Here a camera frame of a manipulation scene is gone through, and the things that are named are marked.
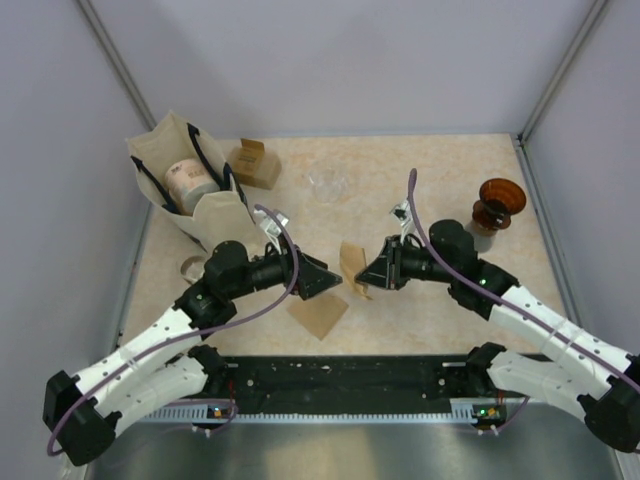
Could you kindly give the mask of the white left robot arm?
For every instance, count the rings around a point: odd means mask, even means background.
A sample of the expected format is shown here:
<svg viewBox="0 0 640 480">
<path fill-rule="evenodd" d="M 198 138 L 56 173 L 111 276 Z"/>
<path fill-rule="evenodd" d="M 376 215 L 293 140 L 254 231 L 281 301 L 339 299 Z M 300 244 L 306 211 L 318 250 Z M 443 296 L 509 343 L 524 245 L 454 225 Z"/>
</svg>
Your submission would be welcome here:
<svg viewBox="0 0 640 480">
<path fill-rule="evenodd" d="M 153 410 L 200 392 L 220 394 L 227 382 L 224 363 L 201 343 L 237 325 L 235 300 L 278 285 L 286 295 L 309 300 L 341 282 L 297 246 L 269 244 L 263 255 L 251 257 L 237 241 L 219 244 L 202 277 L 150 327 L 95 364 L 47 380 L 48 455 L 87 465 Z"/>
</svg>

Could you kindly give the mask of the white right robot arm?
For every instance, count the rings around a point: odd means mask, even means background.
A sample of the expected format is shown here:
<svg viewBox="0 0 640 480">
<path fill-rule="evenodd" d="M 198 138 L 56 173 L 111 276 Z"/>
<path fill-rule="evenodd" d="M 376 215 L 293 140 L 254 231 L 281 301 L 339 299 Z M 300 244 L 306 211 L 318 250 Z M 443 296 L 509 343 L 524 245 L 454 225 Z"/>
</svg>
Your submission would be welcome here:
<svg viewBox="0 0 640 480">
<path fill-rule="evenodd" d="M 436 222 L 425 242 L 413 234 L 387 237 L 355 280 L 385 290 L 410 280 L 447 284 L 459 306 L 524 338 L 545 357 L 532 360 L 492 344 L 474 349 L 466 372 L 474 393 L 498 389 L 543 401 L 581 420 L 609 447 L 638 452 L 638 356 L 556 313 L 516 277 L 480 258 L 459 222 Z"/>
</svg>

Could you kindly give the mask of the amber glass coffee dripper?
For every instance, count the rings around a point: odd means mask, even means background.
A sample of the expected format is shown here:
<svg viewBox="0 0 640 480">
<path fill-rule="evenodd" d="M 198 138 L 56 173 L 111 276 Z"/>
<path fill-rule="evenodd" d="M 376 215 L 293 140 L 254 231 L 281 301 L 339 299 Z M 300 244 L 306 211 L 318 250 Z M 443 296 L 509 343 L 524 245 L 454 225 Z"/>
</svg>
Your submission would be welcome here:
<svg viewBox="0 0 640 480">
<path fill-rule="evenodd" d="M 487 236 L 510 227 L 512 217 L 527 204 L 524 190 L 505 178 L 486 180 L 479 188 L 479 199 L 472 208 L 474 227 Z"/>
</svg>

